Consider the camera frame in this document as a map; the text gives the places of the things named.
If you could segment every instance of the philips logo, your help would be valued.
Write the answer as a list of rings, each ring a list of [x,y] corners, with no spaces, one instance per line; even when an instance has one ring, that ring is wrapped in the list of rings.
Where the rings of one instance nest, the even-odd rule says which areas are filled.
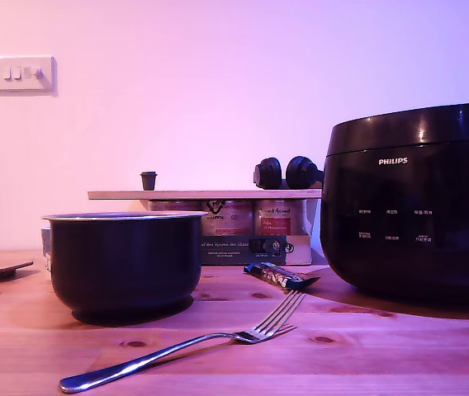
[[[378,161],[378,165],[396,165],[398,163],[408,163],[407,157],[404,158],[388,158],[388,159],[380,159]]]

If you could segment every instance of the fork tines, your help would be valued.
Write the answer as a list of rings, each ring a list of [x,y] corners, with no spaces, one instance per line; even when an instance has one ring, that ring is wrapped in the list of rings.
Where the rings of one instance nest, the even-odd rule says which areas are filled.
[[[292,290],[287,297],[257,326],[253,329],[268,337],[272,336],[290,318],[291,314],[304,299],[298,290]]]

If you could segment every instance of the fork handle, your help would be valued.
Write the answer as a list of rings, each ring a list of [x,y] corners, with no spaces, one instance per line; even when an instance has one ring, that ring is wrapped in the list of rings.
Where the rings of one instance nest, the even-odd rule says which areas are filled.
[[[107,367],[106,369],[90,371],[88,373],[64,378],[60,381],[60,389],[66,394],[76,394],[77,392],[82,392],[84,390],[94,388],[96,386],[106,384],[110,381],[133,374],[136,371],[144,368],[149,363],[156,361],[160,357],[170,355],[171,353],[180,351],[183,348],[195,345],[198,342],[204,342],[211,340],[212,338],[219,337],[236,338],[234,334],[229,334],[227,332],[214,332],[212,334],[206,334],[205,336],[192,338],[190,340],[180,342],[179,344],[166,347],[160,351],[150,353],[149,355],[138,357],[132,361],[120,363],[119,365],[113,365],[112,367]]]

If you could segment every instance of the snack wrapper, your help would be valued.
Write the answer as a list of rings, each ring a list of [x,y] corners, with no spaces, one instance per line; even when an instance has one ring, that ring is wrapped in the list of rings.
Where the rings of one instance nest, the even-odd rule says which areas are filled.
[[[244,272],[283,289],[299,290],[315,283],[319,277],[304,278],[271,262],[258,262],[244,267]]]

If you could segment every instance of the pot rim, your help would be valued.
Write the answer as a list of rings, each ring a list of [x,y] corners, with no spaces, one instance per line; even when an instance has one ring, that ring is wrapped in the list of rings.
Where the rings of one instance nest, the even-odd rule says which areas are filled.
[[[50,214],[42,216],[49,221],[123,221],[123,220],[156,220],[156,219],[184,219],[202,217],[207,212],[199,210],[160,210],[145,212],[94,212],[94,213],[68,213]]]

